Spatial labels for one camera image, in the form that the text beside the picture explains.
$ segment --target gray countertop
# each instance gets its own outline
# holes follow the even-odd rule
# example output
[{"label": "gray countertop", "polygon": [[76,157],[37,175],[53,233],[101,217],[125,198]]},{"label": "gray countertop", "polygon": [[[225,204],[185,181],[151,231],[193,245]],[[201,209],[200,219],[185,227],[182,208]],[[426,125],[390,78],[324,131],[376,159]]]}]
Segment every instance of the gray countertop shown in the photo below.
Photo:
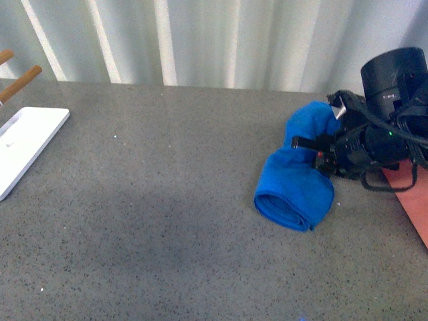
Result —
[{"label": "gray countertop", "polygon": [[314,99],[32,82],[0,124],[24,106],[71,116],[0,202],[0,319],[428,320],[427,249],[394,195],[333,178],[307,233],[253,208]]}]

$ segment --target black cable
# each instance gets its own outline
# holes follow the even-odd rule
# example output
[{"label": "black cable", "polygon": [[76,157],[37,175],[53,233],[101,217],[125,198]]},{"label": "black cable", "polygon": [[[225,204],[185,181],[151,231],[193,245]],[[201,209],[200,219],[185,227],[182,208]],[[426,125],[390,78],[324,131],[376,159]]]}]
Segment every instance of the black cable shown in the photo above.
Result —
[{"label": "black cable", "polygon": [[412,184],[407,187],[398,187],[398,188],[392,188],[392,187],[384,187],[384,186],[372,186],[367,182],[366,173],[361,174],[360,176],[361,185],[369,190],[374,192],[392,192],[392,193],[400,193],[405,192],[411,189],[415,186],[417,181],[417,164],[414,163],[412,165]]},{"label": "black cable", "polygon": [[405,132],[404,130],[401,130],[400,128],[391,126],[390,124],[387,124],[382,119],[380,119],[378,116],[370,112],[367,108],[365,108],[361,101],[357,98],[357,96],[350,92],[349,90],[340,90],[341,94],[346,94],[353,102],[353,104],[357,107],[356,111],[363,114],[370,122],[372,122],[374,125],[381,127],[385,130],[388,130],[389,132],[392,132],[393,134],[396,134],[398,137],[404,138],[405,140],[409,140],[411,142],[415,142],[417,144],[428,144],[428,139],[410,134],[408,132]]}]

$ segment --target blue towel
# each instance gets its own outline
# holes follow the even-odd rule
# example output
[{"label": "blue towel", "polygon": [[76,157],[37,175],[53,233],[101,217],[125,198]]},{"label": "blue towel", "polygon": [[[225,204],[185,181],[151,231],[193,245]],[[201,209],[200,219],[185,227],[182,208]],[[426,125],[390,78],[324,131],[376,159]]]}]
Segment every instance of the blue towel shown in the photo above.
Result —
[{"label": "blue towel", "polygon": [[312,168],[316,151],[293,149],[293,136],[314,139],[340,127],[331,106],[312,102],[286,123],[284,145],[266,160],[254,195],[254,205],[266,218],[297,231],[313,230],[331,207],[333,185]]}]

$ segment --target cable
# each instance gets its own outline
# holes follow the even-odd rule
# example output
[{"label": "cable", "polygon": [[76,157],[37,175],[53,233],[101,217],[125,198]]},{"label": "cable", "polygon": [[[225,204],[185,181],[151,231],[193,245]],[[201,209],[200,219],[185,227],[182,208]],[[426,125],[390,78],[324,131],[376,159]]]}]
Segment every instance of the cable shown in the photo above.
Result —
[{"label": "cable", "polygon": [[353,92],[350,92],[349,90],[340,90],[339,92],[342,95],[347,95],[351,99],[352,103],[357,107],[356,111],[363,114],[370,122],[372,122],[376,126],[388,130],[389,132],[392,132],[393,134],[396,134],[398,137],[404,138],[405,140],[409,140],[417,144],[428,144],[428,139],[405,132],[404,130],[391,126],[390,124],[387,124],[386,122],[381,120],[378,116],[364,108],[361,101]]}]

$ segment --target wooden stick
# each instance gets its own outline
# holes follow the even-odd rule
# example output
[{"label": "wooden stick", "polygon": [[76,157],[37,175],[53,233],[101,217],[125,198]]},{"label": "wooden stick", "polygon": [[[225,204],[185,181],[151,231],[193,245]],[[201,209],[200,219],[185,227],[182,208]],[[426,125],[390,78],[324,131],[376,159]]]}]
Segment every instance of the wooden stick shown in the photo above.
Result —
[{"label": "wooden stick", "polygon": [[7,60],[13,57],[13,51],[10,49],[4,49],[0,52],[0,65],[4,64]]},{"label": "wooden stick", "polygon": [[16,79],[12,85],[4,89],[0,93],[0,103],[4,104],[6,101],[10,99],[14,94],[16,94],[20,89],[25,87],[30,81],[32,81],[38,74],[41,73],[40,66],[33,66],[31,69],[27,70],[24,75]]}]

